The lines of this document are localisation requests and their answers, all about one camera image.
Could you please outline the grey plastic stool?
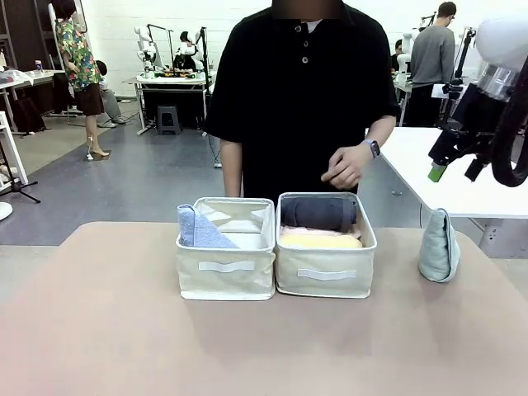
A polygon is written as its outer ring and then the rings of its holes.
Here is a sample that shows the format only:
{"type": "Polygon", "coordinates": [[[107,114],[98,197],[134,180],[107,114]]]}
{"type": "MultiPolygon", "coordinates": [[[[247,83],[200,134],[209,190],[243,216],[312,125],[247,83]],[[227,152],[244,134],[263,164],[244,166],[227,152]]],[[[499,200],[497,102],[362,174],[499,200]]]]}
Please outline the grey plastic stool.
{"type": "Polygon", "coordinates": [[[182,126],[175,106],[158,106],[157,131],[159,134],[180,134],[182,126]]]}

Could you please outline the white desk with clutter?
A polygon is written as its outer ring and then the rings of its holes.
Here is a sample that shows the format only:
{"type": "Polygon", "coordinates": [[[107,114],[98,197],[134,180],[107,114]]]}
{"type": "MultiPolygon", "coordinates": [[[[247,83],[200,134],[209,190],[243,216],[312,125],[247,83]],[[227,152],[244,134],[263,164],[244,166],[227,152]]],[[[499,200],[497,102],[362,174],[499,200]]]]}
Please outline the white desk with clutter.
{"type": "Polygon", "coordinates": [[[16,101],[18,99],[17,89],[33,87],[35,85],[41,85],[44,83],[53,82],[55,74],[64,74],[63,70],[42,70],[42,71],[29,71],[22,72],[16,69],[4,69],[0,68],[0,97],[5,103],[7,109],[7,116],[12,127],[12,133],[18,135],[24,135],[26,132],[20,132],[17,128],[12,105],[10,100],[16,101]]]}

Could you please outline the black and white background robot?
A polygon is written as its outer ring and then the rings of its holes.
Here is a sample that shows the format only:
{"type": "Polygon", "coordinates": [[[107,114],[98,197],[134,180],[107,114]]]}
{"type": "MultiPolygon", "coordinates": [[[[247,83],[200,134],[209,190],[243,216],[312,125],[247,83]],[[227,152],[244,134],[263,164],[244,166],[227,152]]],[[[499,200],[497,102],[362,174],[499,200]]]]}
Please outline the black and white background robot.
{"type": "Polygon", "coordinates": [[[177,72],[203,73],[205,71],[204,55],[199,41],[200,36],[198,35],[198,42],[195,42],[191,39],[189,31],[183,31],[180,34],[180,45],[172,62],[177,72]]]}

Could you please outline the yellow towel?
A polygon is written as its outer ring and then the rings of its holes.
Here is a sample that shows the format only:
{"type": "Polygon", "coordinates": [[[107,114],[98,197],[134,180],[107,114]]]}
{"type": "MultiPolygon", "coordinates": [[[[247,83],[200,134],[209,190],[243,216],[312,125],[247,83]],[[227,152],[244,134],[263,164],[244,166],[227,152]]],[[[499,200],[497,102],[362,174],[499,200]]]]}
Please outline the yellow towel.
{"type": "Polygon", "coordinates": [[[279,242],[289,248],[306,249],[354,249],[363,248],[361,241],[350,234],[285,234],[279,237],[279,242]]]}

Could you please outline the blue triangle-folded towel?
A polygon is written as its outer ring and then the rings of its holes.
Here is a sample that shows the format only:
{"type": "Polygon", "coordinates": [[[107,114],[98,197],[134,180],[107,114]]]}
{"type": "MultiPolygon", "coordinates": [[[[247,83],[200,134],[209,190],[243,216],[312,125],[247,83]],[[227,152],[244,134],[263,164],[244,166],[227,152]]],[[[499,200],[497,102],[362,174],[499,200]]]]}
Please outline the blue triangle-folded towel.
{"type": "Polygon", "coordinates": [[[179,205],[180,244],[188,248],[239,249],[192,205],[179,205]]]}

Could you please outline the cream fabric storage basket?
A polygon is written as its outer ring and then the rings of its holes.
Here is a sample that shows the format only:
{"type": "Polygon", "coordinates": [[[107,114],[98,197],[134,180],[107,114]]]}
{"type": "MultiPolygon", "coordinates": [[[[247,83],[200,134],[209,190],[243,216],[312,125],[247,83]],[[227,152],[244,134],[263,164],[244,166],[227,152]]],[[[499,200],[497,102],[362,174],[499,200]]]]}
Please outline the cream fabric storage basket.
{"type": "Polygon", "coordinates": [[[277,289],[289,295],[362,299],[370,295],[374,272],[377,241],[363,205],[357,195],[350,192],[284,193],[276,208],[276,260],[277,289]],[[321,229],[285,226],[281,223],[281,202],[286,198],[332,197],[353,200],[357,208],[357,221],[347,233],[321,229]],[[279,237],[285,234],[350,234],[358,238],[363,248],[306,249],[285,247],[279,237]]]}
{"type": "Polygon", "coordinates": [[[239,249],[185,247],[177,236],[181,297],[262,301],[275,293],[276,212],[268,199],[205,197],[193,204],[239,249]]]}

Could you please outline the person's left hand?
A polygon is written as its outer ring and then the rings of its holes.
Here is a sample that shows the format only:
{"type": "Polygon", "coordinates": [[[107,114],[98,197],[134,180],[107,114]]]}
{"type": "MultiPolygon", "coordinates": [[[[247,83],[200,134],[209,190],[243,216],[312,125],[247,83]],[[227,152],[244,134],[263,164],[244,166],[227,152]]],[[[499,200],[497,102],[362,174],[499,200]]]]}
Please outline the person's left hand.
{"type": "Polygon", "coordinates": [[[328,170],[321,176],[340,191],[350,191],[359,184],[363,168],[373,159],[367,142],[339,148],[330,158],[328,170]]]}

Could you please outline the seated dark-haired person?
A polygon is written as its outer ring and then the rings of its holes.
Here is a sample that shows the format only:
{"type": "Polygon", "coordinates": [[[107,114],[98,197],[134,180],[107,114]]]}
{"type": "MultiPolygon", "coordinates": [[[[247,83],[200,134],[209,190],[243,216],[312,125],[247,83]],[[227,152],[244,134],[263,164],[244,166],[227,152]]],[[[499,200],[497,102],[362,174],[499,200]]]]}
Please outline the seated dark-haired person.
{"type": "Polygon", "coordinates": [[[403,58],[402,61],[399,60],[399,57],[404,55],[402,39],[396,41],[394,49],[395,52],[391,56],[392,71],[396,73],[403,70],[406,73],[408,71],[408,63],[406,62],[406,58],[403,58]]]}

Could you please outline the black tripod stand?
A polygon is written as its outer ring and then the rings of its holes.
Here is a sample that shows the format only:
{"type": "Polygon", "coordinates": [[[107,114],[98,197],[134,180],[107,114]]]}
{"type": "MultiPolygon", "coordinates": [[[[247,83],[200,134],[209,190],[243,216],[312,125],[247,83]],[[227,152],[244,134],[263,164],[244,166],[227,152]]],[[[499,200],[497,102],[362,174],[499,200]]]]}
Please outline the black tripod stand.
{"type": "Polygon", "coordinates": [[[23,182],[20,177],[15,177],[11,167],[10,163],[8,161],[8,156],[6,155],[6,152],[4,150],[4,147],[2,143],[0,142],[0,154],[2,155],[2,158],[5,162],[5,165],[7,167],[7,177],[9,182],[7,183],[8,186],[5,187],[2,191],[0,191],[0,197],[6,196],[8,194],[21,194],[25,196],[26,198],[29,198],[30,200],[33,200],[36,204],[39,204],[41,202],[40,199],[35,198],[34,196],[28,194],[25,192],[25,189],[29,187],[33,187],[39,184],[38,181],[32,181],[32,182],[23,182]]]}

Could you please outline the light teal triangle-folded towel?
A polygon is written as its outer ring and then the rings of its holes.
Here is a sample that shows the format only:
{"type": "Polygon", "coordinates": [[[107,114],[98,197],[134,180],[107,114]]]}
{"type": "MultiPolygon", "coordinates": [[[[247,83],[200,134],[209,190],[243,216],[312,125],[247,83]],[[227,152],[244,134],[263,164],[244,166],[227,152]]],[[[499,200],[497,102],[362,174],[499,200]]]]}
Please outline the light teal triangle-folded towel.
{"type": "Polygon", "coordinates": [[[442,208],[431,213],[417,262],[421,275],[431,282],[450,282],[457,272],[460,246],[450,216],[442,208]]]}

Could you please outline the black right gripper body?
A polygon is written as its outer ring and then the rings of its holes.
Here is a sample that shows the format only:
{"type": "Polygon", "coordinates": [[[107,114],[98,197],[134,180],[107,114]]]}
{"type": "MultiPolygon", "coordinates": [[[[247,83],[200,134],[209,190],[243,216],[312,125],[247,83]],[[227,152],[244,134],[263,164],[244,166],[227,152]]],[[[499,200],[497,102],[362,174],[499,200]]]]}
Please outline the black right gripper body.
{"type": "Polygon", "coordinates": [[[429,152],[432,163],[448,166],[473,154],[475,163],[489,165],[488,148],[506,101],[488,95],[474,83],[450,82],[441,86],[441,92],[447,95],[447,104],[438,123],[441,134],[429,152]]]}

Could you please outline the white frame rack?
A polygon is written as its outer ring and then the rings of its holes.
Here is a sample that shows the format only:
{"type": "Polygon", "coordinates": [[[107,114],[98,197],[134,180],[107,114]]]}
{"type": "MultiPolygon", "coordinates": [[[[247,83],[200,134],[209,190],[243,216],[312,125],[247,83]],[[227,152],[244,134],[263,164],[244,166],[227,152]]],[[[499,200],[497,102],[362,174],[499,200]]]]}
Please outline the white frame rack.
{"type": "Polygon", "coordinates": [[[17,169],[17,176],[24,184],[28,183],[26,170],[23,166],[21,156],[18,152],[17,145],[13,138],[10,125],[7,121],[7,116],[4,111],[0,111],[0,143],[4,147],[7,154],[6,162],[8,167],[15,167],[17,169]]]}

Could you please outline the dark grey towel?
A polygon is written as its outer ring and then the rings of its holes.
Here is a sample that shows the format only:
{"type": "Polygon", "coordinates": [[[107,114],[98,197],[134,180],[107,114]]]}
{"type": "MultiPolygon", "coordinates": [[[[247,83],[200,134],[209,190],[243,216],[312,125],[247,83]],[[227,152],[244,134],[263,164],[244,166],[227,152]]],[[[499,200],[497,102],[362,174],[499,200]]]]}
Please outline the dark grey towel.
{"type": "Polygon", "coordinates": [[[286,198],[280,204],[285,226],[347,233],[357,221],[353,200],[332,197],[286,198]]]}

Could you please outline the person in black polo shirt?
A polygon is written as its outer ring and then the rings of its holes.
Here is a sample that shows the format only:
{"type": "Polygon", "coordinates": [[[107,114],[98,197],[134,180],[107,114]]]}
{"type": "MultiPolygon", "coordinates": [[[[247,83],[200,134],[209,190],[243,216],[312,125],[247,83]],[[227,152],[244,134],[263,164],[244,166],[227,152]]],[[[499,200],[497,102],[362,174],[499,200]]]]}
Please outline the person in black polo shirt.
{"type": "Polygon", "coordinates": [[[398,112],[377,20],[343,0],[271,0],[231,31],[205,129],[242,145],[240,197],[277,200],[340,191],[321,181],[332,155],[398,112]]]}

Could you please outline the white metal-frame workbench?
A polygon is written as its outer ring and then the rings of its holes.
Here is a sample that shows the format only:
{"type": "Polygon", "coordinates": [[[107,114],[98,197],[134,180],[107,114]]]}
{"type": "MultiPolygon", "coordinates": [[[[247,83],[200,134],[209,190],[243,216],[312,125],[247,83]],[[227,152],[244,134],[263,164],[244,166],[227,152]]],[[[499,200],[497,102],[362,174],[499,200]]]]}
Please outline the white metal-frame workbench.
{"type": "Polygon", "coordinates": [[[139,106],[139,120],[140,129],[136,132],[137,136],[140,136],[154,128],[154,123],[151,120],[146,119],[144,93],[153,92],[159,93],[196,93],[201,95],[203,103],[203,116],[202,120],[206,118],[208,111],[208,98],[212,95],[215,87],[215,75],[214,71],[209,77],[206,77],[204,73],[198,73],[196,78],[183,78],[183,77],[156,77],[156,78],[145,78],[142,75],[137,75],[133,78],[125,80],[125,84],[132,85],[135,91],[135,99],[139,106]]]}

